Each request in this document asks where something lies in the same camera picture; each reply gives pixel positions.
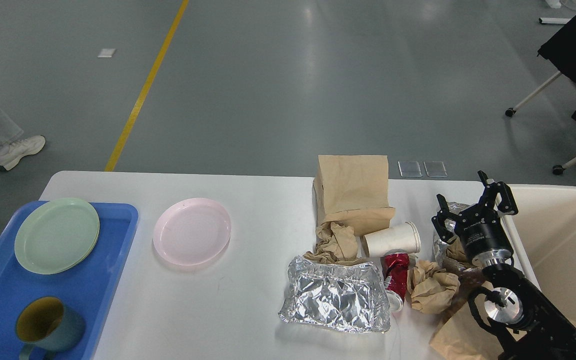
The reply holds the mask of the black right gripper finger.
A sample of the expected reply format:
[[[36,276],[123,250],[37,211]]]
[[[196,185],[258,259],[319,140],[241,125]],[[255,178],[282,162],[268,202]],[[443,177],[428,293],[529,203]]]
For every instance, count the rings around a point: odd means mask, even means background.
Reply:
[[[454,244],[455,241],[461,242],[460,233],[457,231],[457,225],[463,222],[463,209],[460,209],[458,212],[453,212],[445,196],[437,194],[436,198],[439,204],[439,210],[436,215],[430,219],[430,221],[432,222],[439,239],[449,245]],[[448,229],[448,220],[453,221],[453,230]]]
[[[519,213],[512,189],[505,182],[494,181],[483,170],[479,170],[477,174],[484,187],[477,203],[477,216],[483,219],[500,219],[505,215]]]

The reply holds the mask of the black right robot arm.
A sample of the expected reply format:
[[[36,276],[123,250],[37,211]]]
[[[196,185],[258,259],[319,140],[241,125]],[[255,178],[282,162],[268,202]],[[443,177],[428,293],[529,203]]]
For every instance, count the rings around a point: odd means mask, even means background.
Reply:
[[[504,215],[518,214],[510,187],[478,171],[483,192],[477,203],[452,212],[437,194],[431,221],[441,240],[459,240],[467,260],[480,268],[492,289],[477,287],[467,298],[478,326],[502,347],[500,360],[576,360],[576,326],[514,265]]]

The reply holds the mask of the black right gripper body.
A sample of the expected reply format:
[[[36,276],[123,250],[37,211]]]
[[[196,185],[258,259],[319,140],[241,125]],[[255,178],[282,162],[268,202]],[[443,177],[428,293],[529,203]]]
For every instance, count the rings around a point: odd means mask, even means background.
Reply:
[[[462,210],[455,234],[467,260],[476,267],[504,264],[514,255],[497,210]]]

